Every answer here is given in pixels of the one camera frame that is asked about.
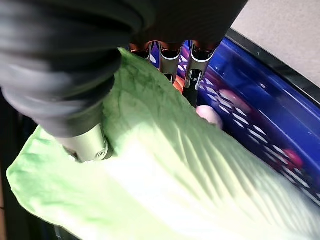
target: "blue bin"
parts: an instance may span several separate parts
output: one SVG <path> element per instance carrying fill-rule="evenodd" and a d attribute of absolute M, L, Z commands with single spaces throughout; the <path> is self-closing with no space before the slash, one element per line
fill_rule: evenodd
<path fill-rule="evenodd" d="M 185 78 L 189 46 L 178 76 Z M 159 67 L 159 51 L 151 63 Z M 200 83 L 198 105 L 221 116 L 223 130 L 320 206 L 320 109 L 241 47 L 223 39 Z"/>

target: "silver cylinder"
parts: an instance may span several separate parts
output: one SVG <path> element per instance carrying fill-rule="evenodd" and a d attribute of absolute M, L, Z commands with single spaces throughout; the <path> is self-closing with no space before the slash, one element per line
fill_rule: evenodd
<path fill-rule="evenodd" d="M 175 56 L 166 57 L 163 55 L 161 44 L 159 44 L 159 70 L 164 75 L 166 75 L 167 78 L 168 78 L 168 76 L 170 76 L 169 80 L 172 84 L 174 84 L 176 81 L 177 70 L 178 70 L 178 65 L 179 65 L 179 57 L 181 54 L 181 48 Z"/>
<path fill-rule="evenodd" d="M 108 153 L 108 142 L 100 124 L 82 135 L 56 139 L 80 163 L 103 160 Z"/>

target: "green lettuce leaf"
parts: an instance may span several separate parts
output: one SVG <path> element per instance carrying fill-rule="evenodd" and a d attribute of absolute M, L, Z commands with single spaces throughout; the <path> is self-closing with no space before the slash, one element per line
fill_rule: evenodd
<path fill-rule="evenodd" d="M 41 127 L 7 170 L 30 213 L 83 240 L 320 239 L 320 211 L 120 49 L 105 98 L 110 159 L 74 162 Z"/>

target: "beige floor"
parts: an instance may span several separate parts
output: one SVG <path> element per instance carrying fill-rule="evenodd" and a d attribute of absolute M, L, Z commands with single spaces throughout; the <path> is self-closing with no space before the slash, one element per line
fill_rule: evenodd
<path fill-rule="evenodd" d="M 320 87 L 320 0 L 248 0 L 232 28 Z"/>

